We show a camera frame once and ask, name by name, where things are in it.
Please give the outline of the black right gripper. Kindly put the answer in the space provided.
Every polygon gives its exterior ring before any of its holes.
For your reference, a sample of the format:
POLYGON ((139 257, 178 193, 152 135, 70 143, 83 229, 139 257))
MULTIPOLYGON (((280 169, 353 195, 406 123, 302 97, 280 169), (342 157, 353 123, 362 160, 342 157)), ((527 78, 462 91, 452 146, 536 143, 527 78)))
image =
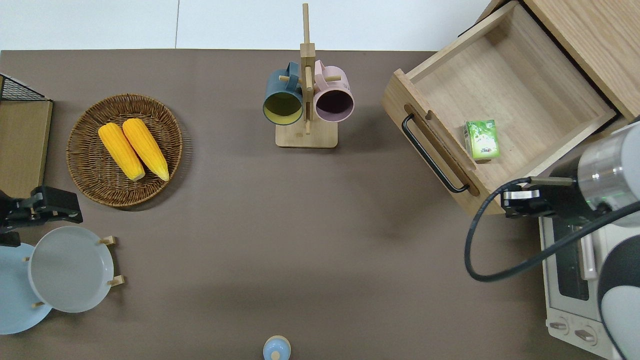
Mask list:
POLYGON ((569 224, 589 223, 590 206, 576 174, 527 177, 520 184, 509 185, 502 192, 502 209, 507 219, 539 215, 562 219, 569 224))

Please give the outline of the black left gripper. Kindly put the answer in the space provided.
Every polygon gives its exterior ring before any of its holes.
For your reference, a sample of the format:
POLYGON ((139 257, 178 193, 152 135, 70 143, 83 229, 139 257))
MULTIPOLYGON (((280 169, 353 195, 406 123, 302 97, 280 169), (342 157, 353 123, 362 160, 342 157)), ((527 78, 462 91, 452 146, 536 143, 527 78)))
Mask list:
POLYGON ((38 221, 80 224, 83 216, 76 193, 56 187, 38 186, 27 198, 11 197, 0 191, 0 221, 0 233, 6 234, 18 228, 38 226, 38 221), (38 216, 32 212, 33 209, 38 212, 38 216))

